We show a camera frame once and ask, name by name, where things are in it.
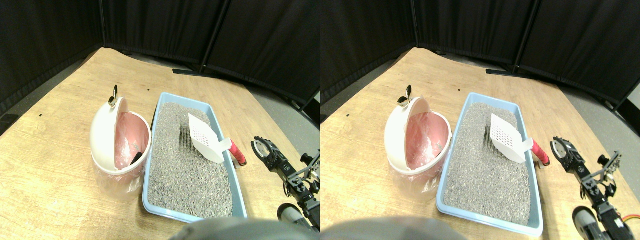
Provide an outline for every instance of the table surface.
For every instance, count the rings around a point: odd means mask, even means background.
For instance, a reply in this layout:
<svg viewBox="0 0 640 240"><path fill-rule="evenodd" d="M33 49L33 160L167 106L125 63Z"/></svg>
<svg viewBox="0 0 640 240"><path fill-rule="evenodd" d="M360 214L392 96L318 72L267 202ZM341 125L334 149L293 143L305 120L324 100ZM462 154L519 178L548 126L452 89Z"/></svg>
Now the table surface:
<svg viewBox="0 0 640 240"><path fill-rule="evenodd" d="M528 238L507 230L442 214L436 200L404 195L394 185L384 146L389 114L404 95L423 95L431 109L445 116L455 129L462 106L471 92L514 102L522 110L527 134L549 154L551 165L539 170L538 186L547 239L579 239L572 221L574 208L590 207L580 199L575 177L564 171L548 144L554 136L571 141L585 157L587 167L602 169L596 162L605 149L569 100L554 84L530 79L489 75L485 69L447 60L425 49L412 49L382 76L366 86L321 125L323 151L323 228L358 218L423 216L448 223L470 239ZM614 175L618 191L610 202L619 212L640 213L640 203L620 171ZM636 236L640 221L628 223Z"/></svg>
<svg viewBox="0 0 640 240"><path fill-rule="evenodd" d="M168 239L185 223L148 213L142 198L121 202L100 192L89 132L113 94L152 123L163 92L210 104L225 137L248 164L237 170L250 218L277 220L280 204L295 204L282 181L255 157L250 142L267 138L302 169L300 155L247 89L220 79L173 74L170 68L100 49L0 136L0 237Z"/></svg>

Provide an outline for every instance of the litter scoop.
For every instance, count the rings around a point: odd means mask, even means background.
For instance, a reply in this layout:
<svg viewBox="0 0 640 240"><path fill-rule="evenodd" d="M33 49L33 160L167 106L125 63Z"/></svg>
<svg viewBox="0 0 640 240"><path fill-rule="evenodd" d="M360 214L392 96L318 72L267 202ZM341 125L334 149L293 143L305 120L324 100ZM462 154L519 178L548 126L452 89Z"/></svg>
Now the litter scoop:
<svg viewBox="0 0 640 240"><path fill-rule="evenodd" d="M534 144L532 138L522 141L522 135L515 127L494 114L491 114L489 137L495 148L516 163L524 163L524 153L532 149Z"/></svg>
<svg viewBox="0 0 640 240"><path fill-rule="evenodd" d="M218 141L218 135L206 123L189 114L189 133L193 146L209 161L223 163L222 153L231 148L231 139Z"/></svg>

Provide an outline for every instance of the curtain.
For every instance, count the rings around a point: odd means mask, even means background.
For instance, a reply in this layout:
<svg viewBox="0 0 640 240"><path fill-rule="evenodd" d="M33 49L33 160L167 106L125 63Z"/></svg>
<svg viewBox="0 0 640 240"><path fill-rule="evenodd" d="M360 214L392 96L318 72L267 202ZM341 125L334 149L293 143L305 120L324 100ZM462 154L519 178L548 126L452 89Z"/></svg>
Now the curtain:
<svg viewBox="0 0 640 240"><path fill-rule="evenodd" d="M615 104L640 79L640 1L542 1L521 68Z"/></svg>
<svg viewBox="0 0 640 240"><path fill-rule="evenodd" d="M0 115L101 46L98 1L0 1Z"/></svg>
<svg viewBox="0 0 640 240"><path fill-rule="evenodd" d="M200 64L223 0L103 0L106 47Z"/></svg>
<svg viewBox="0 0 640 240"><path fill-rule="evenodd" d="M321 4L322 103L416 46L409 0Z"/></svg>
<svg viewBox="0 0 640 240"><path fill-rule="evenodd" d="M316 0L232 0L207 68L307 102L319 89Z"/></svg>
<svg viewBox="0 0 640 240"><path fill-rule="evenodd" d="M419 47L514 64L532 0L415 0Z"/></svg>

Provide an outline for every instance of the gray cat litter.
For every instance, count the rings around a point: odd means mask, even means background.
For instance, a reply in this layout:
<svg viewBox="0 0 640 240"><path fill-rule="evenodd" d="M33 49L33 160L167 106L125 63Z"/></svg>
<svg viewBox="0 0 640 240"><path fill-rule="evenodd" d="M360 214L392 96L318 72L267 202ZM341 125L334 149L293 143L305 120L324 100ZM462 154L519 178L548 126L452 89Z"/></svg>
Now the gray cat litter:
<svg viewBox="0 0 640 240"><path fill-rule="evenodd" d="M163 104L156 116L149 203L199 218L229 217L233 200L227 170L193 146L188 113L210 124L204 112L172 102Z"/></svg>
<svg viewBox="0 0 640 240"><path fill-rule="evenodd" d="M527 166L483 144L492 113L518 128L515 115L508 110L480 102L467 109L449 163L444 204L527 225L531 211Z"/></svg>

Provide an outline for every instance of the litter box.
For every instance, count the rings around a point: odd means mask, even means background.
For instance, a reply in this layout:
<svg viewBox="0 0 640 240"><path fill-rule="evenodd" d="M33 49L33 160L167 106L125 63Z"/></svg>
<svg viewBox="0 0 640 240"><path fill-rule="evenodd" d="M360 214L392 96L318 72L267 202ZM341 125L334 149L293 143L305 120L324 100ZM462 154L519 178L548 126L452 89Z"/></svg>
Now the litter box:
<svg viewBox="0 0 640 240"><path fill-rule="evenodd" d="M518 131L522 135L522 141L527 139L527 130L524 127L524 120L522 119L522 113L520 111L520 107L517 104L512 102L507 102L500 99L494 99L493 97L487 97L485 95L481 95L478 93L470 93L467 97L467 101L465 102L464 107L462 107L462 112L460 113L460 118L458 119L458 126L462 123L462 120L465 118L465 113L467 109L476 102L483 102L495 108L506 109L512 112L516 116L516 120L518 121ZM525 153L525 162L527 165L527 171L529 173L529 191L531 192L531 213L529 215L529 222L527 225L519 225L516 223L499 220L496 218L492 218L489 216L485 216L482 214L477 214L474 212L466 211L463 209L451 207L444 204L444 190L447 188L447 174L449 170L449 163L451 162L451 156L453 156L453 152L456 150L456 139L458 138L458 130L460 128L456 127L456 131L453 134L453 142L451 143L451 152L447 157L444 167L442 170L442 176L440 177L440 185L438 187L438 194L436 195L436 206L438 210L442 213L449 214L451 216L456 216L459 218L464 218L466 220L474 221L477 223L486 224L489 226L501 228L504 230L509 230L512 232L517 232L519 234L526 234L529 236L539 237L542 235L543 230L543 222L542 222L542 208L540 205L540 192L538 191L538 180L536 178L536 170L533 165L533 158L531 155L531 151L527 151Z"/></svg>
<svg viewBox="0 0 640 240"><path fill-rule="evenodd" d="M160 100L158 100L158 104L156 106L156 113L154 115L154 121L151 128L151 132L153 137L156 136L156 122L158 119L158 114L160 113L160 107L162 104L167 102L174 102L180 104L187 108L198 109L203 111L211 122L211 129L216 132L218 135L218 140L222 141L225 139L224 135L222 135L222 130L220 129L220 124L218 123L218 119L216 118L216 114L213 113L213 109L210 105L204 102L198 102L193 99L188 99L185 97L180 97L178 95L170 94L170 93L162 93L160 94ZM184 214L181 212L173 211L171 209L165 209L162 207L158 207L149 203L148 200L148 182L149 176L151 175L151 164L153 163L153 142L151 143L151 151L149 152L149 158L147 160L147 164L145 166L145 185L142 189L142 202L145 206L145 209L152 214L160 215L163 217L171 218L178 221L183 221L185 223L192 223L195 221L200 221L202 218ZM240 191L240 183L238 183L238 178L236 175L236 169L234 168L233 161L231 160L231 155L229 151L225 151L223 154L225 159L224 165L227 169L227 173L229 175L229 186L231 187L231 197L233 199L233 208L232 208L232 216L233 217L241 217L246 218L246 208L244 207L244 200L242 198L242 191Z"/></svg>

